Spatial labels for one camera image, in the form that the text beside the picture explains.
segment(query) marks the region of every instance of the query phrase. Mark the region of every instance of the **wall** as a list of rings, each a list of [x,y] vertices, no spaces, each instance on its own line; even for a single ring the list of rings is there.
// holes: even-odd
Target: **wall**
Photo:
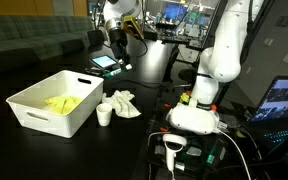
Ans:
[[[288,16],[288,1],[276,0],[254,39],[249,56],[242,65],[238,86],[257,105],[276,75],[288,75],[288,63],[283,62],[288,53],[288,27],[276,27],[279,16]],[[266,38],[273,39],[270,46]]]
[[[86,0],[72,0],[74,15],[87,16]],[[0,15],[54,15],[52,0],[0,0]]]

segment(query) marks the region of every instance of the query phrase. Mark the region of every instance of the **laptop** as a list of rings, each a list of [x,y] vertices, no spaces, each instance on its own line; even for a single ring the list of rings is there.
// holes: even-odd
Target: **laptop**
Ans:
[[[248,110],[236,104],[233,106],[238,111],[244,110],[244,114]],[[288,136],[288,76],[276,76],[257,108],[248,111],[248,118],[243,117],[238,117],[239,124],[267,151],[284,141]]]

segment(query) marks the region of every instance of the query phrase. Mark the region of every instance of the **desk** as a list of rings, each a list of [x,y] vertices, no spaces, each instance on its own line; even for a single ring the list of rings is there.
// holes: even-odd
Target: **desk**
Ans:
[[[160,83],[171,52],[170,45],[146,43],[149,46],[147,54],[136,58],[134,56],[144,52],[144,46],[140,41],[129,40],[133,69],[104,81],[104,92],[116,88],[134,92],[135,105],[142,115],[130,120],[113,117],[111,127],[103,128],[96,125],[96,113],[93,112],[70,139],[21,127],[5,100],[61,70],[83,72],[88,66],[89,55],[113,57],[110,49],[104,46],[85,49],[1,74],[0,179],[130,179],[158,89],[119,79]]]

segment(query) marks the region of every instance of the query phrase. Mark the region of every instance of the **gray couch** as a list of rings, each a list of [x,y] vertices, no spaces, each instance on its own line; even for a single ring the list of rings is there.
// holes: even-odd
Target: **gray couch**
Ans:
[[[39,59],[63,54],[63,43],[83,42],[93,30],[91,17],[0,15],[0,52],[33,49]]]

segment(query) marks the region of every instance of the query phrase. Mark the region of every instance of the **white paper cup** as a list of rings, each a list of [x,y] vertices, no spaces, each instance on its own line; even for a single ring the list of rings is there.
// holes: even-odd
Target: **white paper cup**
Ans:
[[[107,126],[110,124],[112,109],[112,106],[108,103],[102,103],[96,107],[98,123],[101,126]]]

